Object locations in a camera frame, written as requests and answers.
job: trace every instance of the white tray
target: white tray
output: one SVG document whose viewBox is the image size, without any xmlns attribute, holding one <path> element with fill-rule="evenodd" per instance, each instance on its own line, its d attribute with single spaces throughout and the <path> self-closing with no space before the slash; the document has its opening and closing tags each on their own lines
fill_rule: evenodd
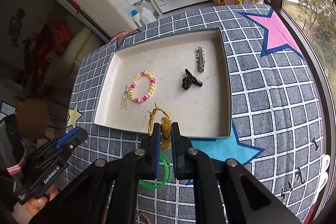
<svg viewBox="0 0 336 224">
<path fill-rule="evenodd" d="M 198 71 L 195 49 L 205 54 L 205 71 Z M 203 86 L 183 90 L 184 70 L 203 81 Z M 126 85 L 140 71 L 153 73 L 156 86 L 152 96 L 137 104 L 130 99 L 120 109 Z M 150 86 L 142 77 L 134 95 L 142 97 Z M 105 74 L 95 111 L 94 123 L 120 130 L 147 133 L 148 110 L 154 103 L 178 122 L 180 133 L 189 137 L 228 137 L 231 132 L 231 86 L 227 59 L 219 30 L 204 30 L 172 35 L 139 43 L 116 51 Z M 155 122 L 163 114 L 157 112 Z"/>
</svg>

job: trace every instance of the black claw clip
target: black claw clip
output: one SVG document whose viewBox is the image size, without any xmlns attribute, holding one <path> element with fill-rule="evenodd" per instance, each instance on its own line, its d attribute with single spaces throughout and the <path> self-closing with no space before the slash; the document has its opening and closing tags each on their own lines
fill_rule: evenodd
<svg viewBox="0 0 336 224">
<path fill-rule="evenodd" d="M 193 76 L 188 69 L 185 69 L 185 74 L 187 77 L 182 79 L 182 87 L 183 89 L 187 90 L 191 87 L 192 84 L 202 86 L 203 83 L 199 81 L 195 76 Z"/>
</svg>

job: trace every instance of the floor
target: floor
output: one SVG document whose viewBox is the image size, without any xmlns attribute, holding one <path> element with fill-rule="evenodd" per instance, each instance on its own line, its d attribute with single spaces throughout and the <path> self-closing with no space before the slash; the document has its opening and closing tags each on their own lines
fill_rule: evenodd
<svg viewBox="0 0 336 224">
<path fill-rule="evenodd" d="M 200 8 L 212 7 L 212 6 L 215 6 L 215 5 L 216 4 L 211 0 L 210 1 L 205 1 L 205 2 L 202 2 L 202 3 L 197 3 L 197 4 L 194 4 L 194 5 L 182 7 L 180 9 L 176 9 L 176 10 L 167 12 L 167 13 L 163 14 L 162 16 L 159 16 L 158 19 L 166 18 L 166 17 L 172 16 L 172 15 L 181 14 L 183 12 L 188 12 L 188 11 L 195 10 L 195 9 L 197 10 L 197 9 L 200 9 Z"/>
</svg>

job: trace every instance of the beaded bracelet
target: beaded bracelet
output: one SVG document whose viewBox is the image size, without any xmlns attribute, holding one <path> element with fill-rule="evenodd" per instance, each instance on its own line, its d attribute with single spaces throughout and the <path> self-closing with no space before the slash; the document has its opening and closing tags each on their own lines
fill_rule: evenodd
<svg viewBox="0 0 336 224">
<path fill-rule="evenodd" d="M 151 86 L 148 90 L 148 92 L 146 93 L 146 95 L 144 95 L 143 97 L 141 98 L 136 98 L 134 96 L 134 88 L 135 88 L 135 85 L 137 84 L 138 80 L 143 77 L 143 76 L 148 76 L 150 81 L 151 81 Z M 132 101 L 136 102 L 136 103 L 143 103 L 145 102 L 147 99 L 149 99 L 149 97 L 152 95 L 153 91 L 154 91 L 154 88 L 155 88 L 155 78 L 153 76 L 153 74 L 149 71 L 142 71 L 140 72 L 135 78 L 134 78 L 134 81 L 133 83 L 131 84 L 131 87 L 129 89 L 129 96 L 131 98 Z"/>
</svg>

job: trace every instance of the fingernail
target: fingernail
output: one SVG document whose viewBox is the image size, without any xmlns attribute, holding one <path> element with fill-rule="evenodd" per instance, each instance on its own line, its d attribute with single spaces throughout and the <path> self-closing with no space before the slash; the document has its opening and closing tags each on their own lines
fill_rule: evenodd
<svg viewBox="0 0 336 224">
<path fill-rule="evenodd" d="M 47 202 L 47 198 L 43 197 L 38 200 L 39 204 L 44 204 Z"/>
</svg>

